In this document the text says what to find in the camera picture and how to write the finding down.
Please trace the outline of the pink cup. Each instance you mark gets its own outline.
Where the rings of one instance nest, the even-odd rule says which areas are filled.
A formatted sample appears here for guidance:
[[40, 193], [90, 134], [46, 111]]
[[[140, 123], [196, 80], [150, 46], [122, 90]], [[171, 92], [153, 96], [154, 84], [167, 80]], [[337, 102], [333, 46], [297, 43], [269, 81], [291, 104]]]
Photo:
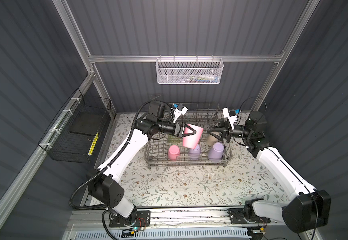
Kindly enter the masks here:
[[171, 161], [176, 161], [177, 157], [179, 157], [181, 155], [181, 150], [179, 148], [179, 146], [177, 145], [172, 145], [169, 147], [168, 150], [168, 159]]
[[183, 146], [189, 149], [194, 149], [196, 145], [199, 143], [202, 133], [203, 133], [203, 128], [196, 126], [197, 134], [193, 136], [189, 136], [186, 138], [183, 138]]

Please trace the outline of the beige cup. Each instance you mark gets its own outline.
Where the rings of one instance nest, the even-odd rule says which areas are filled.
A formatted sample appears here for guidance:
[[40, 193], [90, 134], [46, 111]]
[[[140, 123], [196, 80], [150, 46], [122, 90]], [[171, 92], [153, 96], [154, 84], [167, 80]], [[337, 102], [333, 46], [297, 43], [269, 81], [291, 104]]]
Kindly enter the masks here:
[[212, 136], [211, 134], [208, 134], [206, 143], [208, 146], [212, 147], [215, 143], [218, 143], [219, 139], [216, 137]]

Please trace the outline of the lilac cup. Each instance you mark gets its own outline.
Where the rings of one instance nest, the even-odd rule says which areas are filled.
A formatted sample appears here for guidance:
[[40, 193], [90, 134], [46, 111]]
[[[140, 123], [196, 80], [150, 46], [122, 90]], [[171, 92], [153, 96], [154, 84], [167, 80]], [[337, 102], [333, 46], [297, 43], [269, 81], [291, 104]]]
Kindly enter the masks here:
[[196, 145], [194, 149], [189, 149], [188, 157], [191, 160], [199, 160], [202, 156], [201, 147], [199, 144]]
[[210, 161], [220, 161], [224, 154], [224, 145], [222, 143], [214, 143], [208, 152]]

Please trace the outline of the green transparent cup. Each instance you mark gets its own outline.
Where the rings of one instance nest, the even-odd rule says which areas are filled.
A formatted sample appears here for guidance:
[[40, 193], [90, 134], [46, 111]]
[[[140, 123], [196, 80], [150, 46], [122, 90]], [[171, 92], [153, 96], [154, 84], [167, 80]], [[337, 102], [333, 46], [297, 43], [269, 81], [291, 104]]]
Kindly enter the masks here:
[[175, 136], [168, 136], [168, 143], [173, 145], [181, 145], [182, 144], [182, 138], [175, 137]]

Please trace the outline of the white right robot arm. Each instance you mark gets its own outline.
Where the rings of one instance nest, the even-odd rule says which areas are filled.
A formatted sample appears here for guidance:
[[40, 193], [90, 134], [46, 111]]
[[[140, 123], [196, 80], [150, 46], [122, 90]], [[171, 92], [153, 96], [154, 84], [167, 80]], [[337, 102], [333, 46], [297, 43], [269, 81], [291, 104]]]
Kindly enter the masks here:
[[241, 146], [271, 172], [290, 200], [288, 204], [262, 198], [246, 201], [243, 210], [246, 221], [256, 223], [261, 218], [273, 219], [297, 234], [327, 225], [331, 206], [329, 193], [317, 190], [271, 146], [264, 132], [267, 121], [263, 113], [250, 112], [244, 125], [240, 124], [241, 119], [240, 110], [224, 108], [223, 118], [214, 121], [208, 133], [220, 141], [242, 139]]

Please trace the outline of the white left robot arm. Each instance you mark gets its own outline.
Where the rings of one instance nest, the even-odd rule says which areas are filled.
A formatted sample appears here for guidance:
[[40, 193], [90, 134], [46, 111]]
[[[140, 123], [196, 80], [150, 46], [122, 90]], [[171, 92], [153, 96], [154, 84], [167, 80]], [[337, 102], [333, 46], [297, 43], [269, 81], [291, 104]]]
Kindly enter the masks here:
[[[117, 213], [122, 218], [134, 221], [137, 208], [124, 196], [120, 186], [121, 177], [135, 155], [157, 133], [177, 138], [187, 138], [198, 133], [186, 123], [179, 123], [178, 118], [188, 111], [182, 104], [168, 104], [150, 100], [143, 103], [135, 114], [131, 129], [123, 143], [115, 152], [99, 165], [97, 172], [77, 187], [69, 199], [69, 206], [76, 211], [106, 209]], [[74, 197], [87, 187], [91, 195], [101, 201], [100, 205], [77, 206]]]

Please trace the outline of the tubes in white basket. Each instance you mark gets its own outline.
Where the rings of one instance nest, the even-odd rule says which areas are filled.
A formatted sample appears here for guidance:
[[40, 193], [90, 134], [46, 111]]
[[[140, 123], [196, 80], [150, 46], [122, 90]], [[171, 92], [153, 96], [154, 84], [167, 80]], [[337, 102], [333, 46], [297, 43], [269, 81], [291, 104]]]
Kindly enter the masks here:
[[198, 76], [188, 76], [181, 80], [183, 83], [190, 84], [219, 84], [220, 76], [217, 75], [198, 75]]

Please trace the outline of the yellow brush in basket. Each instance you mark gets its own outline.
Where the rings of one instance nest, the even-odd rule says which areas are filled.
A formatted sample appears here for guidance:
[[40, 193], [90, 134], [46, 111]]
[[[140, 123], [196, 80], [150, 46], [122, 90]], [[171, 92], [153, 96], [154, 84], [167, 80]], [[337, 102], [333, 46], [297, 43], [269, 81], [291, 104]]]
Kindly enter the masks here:
[[100, 135], [99, 132], [97, 132], [96, 135], [94, 136], [92, 143], [91, 143], [91, 146], [90, 146], [89, 151], [88, 151], [88, 156], [91, 156], [93, 154], [96, 143], [99, 139], [99, 135]]

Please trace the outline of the black pad in basket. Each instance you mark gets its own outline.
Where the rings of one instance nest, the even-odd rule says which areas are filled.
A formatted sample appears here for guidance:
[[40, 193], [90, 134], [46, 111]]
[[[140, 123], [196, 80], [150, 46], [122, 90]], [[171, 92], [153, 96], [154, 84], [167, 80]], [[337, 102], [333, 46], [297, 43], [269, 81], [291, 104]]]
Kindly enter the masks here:
[[102, 115], [80, 113], [69, 128], [72, 134], [94, 137], [102, 121]]

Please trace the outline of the white vented cover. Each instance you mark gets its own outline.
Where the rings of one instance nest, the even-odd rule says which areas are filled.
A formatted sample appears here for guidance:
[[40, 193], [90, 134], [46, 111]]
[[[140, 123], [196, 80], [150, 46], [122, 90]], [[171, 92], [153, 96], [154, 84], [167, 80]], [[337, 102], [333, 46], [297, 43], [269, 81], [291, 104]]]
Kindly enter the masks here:
[[184, 240], [184, 239], [211, 239], [211, 238], [239, 238], [249, 240], [248, 230], [243, 228], [182, 228], [182, 229], [147, 229], [126, 236], [121, 230], [111, 231], [117, 240]]

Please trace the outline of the white mesh wall basket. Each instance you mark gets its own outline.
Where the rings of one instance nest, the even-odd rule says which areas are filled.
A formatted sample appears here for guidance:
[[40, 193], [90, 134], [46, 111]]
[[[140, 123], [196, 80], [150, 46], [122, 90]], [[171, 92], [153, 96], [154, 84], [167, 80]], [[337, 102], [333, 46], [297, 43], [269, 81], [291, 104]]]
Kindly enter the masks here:
[[221, 58], [158, 58], [155, 63], [157, 83], [161, 85], [217, 85], [217, 84], [190, 84], [181, 80], [188, 76], [217, 75], [224, 70]]

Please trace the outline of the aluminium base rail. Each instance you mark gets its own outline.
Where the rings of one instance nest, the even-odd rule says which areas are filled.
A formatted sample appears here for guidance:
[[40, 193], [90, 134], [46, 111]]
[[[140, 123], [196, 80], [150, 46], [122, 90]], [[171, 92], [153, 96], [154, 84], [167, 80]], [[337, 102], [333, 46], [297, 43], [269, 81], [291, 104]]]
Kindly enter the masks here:
[[261, 214], [255, 207], [262, 210], [262, 204], [267, 201], [256, 201], [254, 204], [243, 206], [224, 206], [224, 207], [157, 207], [137, 208], [134, 212], [133, 220], [129, 223], [120, 214], [111, 214], [109, 217], [111, 228], [121, 227], [153, 227], [158, 225], [239, 225], [257, 226], [268, 224], [281, 224], [285, 222], [281, 219], [281, 213]]

